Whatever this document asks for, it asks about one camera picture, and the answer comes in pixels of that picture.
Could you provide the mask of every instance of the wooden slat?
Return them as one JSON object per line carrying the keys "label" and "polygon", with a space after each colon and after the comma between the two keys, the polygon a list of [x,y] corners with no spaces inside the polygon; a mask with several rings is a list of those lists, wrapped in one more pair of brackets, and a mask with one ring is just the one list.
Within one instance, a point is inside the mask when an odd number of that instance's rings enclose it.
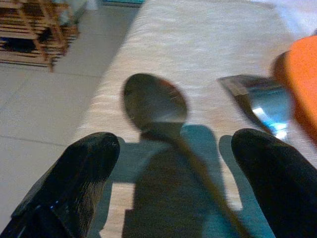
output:
{"label": "wooden slat", "polygon": [[[0,27],[1,32],[16,32],[16,33],[29,33],[30,31],[28,29],[17,29],[17,28],[7,28],[7,27]],[[35,30],[34,31],[37,34],[42,34],[43,31],[41,30]]]}
{"label": "wooden slat", "polygon": [[51,43],[46,43],[46,44],[41,44],[42,47],[47,47],[47,48],[61,48],[64,45],[62,43],[56,43],[56,41],[51,42]]}
{"label": "wooden slat", "polygon": [[23,6],[22,3],[14,3],[14,2],[2,2],[0,1],[0,7],[1,8],[21,8]]}
{"label": "wooden slat", "polygon": [[27,3],[28,0],[0,0],[0,2],[13,2],[13,3],[17,3],[17,2],[20,2],[20,3]]}
{"label": "wooden slat", "polygon": [[2,50],[2,52],[7,52],[8,54],[11,54],[13,56],[39,57],[39,55],[40,55],[39,51],[37,51],[37,52],[32,51],[31,53],[24,53],[24,52]]}
{"label": "wooden slat", "polygon": [[[10,15],[5,15],[5,16],[0,16],[0,20],[2,21],[11,21],[11,22],[23,22],[21,18],[18,16],[10,16]],[[41,17],[41,19],[35,19],[35,18],[30,18],[28,17],[27,19],[28,22],[36,23],[36,24],[46,24],[45,20]]]}
{"label": "wooden slat", "polygon": [[[31,24],[31,26],[33,27],[33,29],[35,30],[46,30],[47,27],[45,26],[36,26]],[[16,28],[16,29],[26,29],[25,25],[14,25],[14,24],[0,24],[0,27],[3,28]]]}
{"label": "wooden slat", "polygon": [[37,39],[38,36],[32,35],[30,33],[0,31],[0,37],[34,40],[34,39]]}
{"label": "wooden slat", "polygon": [[26,56],[15,56],[10,52],[0,51],[0,60],[11,61],[11,62],[28,62],[28,63],[49,63],[49,58],[44,59],[43,57],[26,57]]}
{"label": "wooden slat", "polygon": [[[28,21],[38,21],[38,22],[45,22],[43,16],[30,16],[27,15]],[[11,20],[11,21],[23,21],[18,14],[15,13],[4,13],[1,14],[0,20]]]}

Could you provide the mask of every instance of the gray floor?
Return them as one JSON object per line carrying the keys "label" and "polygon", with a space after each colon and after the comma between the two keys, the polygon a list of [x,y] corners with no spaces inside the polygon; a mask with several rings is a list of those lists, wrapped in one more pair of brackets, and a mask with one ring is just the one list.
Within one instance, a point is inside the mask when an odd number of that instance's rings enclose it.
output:
{"label": "gray floor", "polygon": [[103,6],[47,68],[0,64],[0,232],[33,183],[71,141],[138,8]]}

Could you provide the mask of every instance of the spoon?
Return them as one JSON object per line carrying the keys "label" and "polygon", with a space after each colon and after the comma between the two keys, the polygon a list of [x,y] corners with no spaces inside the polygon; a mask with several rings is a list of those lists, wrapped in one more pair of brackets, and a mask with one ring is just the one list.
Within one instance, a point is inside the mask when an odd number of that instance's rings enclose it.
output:
{"label": "spoon", "polygon": [[127,79],[123,93],[125,110],[136,127],[142,133],[175,145],[240,236],[252,237],[209,177],[206,164],[180,136],[187,105],[178,89],[162,78],[138,73]]}
{"label": "spoon", "polygon": [[243,74],[219,81],[253,122],[276,138],[288,142],[291,100],[282,85],[272,78]]}

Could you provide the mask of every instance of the wooden shoe rack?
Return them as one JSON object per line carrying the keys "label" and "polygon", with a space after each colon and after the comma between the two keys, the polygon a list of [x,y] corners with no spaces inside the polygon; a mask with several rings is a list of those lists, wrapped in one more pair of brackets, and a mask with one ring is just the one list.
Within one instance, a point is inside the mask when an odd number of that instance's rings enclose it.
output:
{"label": "wooden shoe rack", "polygon": [[[59,17],[68,13],[68,25]],[[51,0],[0,0],[0,62],[46,65],[53,71],[53,61],[65,55],[70,40],[78,37],[71,9],[66,3]],[[27,39],[34,44],[29,51],[5,47],[7,39]]]}

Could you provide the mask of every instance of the orange object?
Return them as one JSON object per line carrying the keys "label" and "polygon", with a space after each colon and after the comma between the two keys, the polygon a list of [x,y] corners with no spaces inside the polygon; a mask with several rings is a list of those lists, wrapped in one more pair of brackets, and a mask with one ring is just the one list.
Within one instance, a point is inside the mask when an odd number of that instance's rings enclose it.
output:
{"label": "orange object", "polygon": [[317,36],[296,41],[275,62],[274,76],[291,91],[295,118],[317,144]]}

